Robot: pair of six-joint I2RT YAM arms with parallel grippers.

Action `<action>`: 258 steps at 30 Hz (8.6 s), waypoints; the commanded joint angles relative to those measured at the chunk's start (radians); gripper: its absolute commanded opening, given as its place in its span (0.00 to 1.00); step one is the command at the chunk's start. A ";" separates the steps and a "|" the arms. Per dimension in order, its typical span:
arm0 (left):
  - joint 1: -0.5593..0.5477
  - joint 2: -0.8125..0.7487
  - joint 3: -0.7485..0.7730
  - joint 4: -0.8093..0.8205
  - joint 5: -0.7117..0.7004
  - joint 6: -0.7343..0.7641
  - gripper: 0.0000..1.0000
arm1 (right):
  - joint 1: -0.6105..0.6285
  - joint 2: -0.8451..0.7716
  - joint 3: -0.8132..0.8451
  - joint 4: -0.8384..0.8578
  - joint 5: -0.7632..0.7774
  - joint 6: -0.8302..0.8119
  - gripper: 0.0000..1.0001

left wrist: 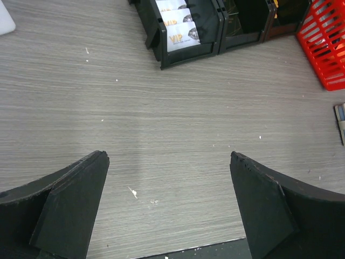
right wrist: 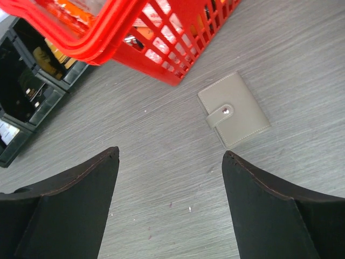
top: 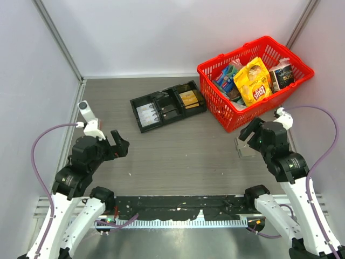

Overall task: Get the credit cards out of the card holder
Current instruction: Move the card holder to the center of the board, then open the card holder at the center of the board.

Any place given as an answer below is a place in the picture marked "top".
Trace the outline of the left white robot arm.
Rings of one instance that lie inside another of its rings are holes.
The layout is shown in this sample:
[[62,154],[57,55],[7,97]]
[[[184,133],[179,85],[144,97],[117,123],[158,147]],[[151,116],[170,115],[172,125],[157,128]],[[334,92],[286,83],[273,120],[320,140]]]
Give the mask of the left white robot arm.
[[74,221],[71,217],[81,202],[93,174],[105,161],[123,158],[129,142],[118,131],[111,131],[115,145],[99,137],[79,137],[72,147],[68,163],[55,177],[49,193],[49,210],[31,249],[22,258],[72,258],[75,248],[89,227],[101,215],[111,214],[116,205],[113,191],[95,187],[82,212]]

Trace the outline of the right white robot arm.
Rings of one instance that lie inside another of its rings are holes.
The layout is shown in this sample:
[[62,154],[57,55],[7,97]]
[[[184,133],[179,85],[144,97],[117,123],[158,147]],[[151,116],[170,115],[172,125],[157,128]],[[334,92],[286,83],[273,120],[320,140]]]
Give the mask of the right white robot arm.
[[291,218],[264,185],[245,190],[243,205],[249,213],[262,213],[289,245],[290,258],[344,258],[340,244],[317,201],[309,168],[302,155],[289,149],[287,129],[291,116],[265,122],[254,118],[240,132],[240,140],[258,151],[294,210]]

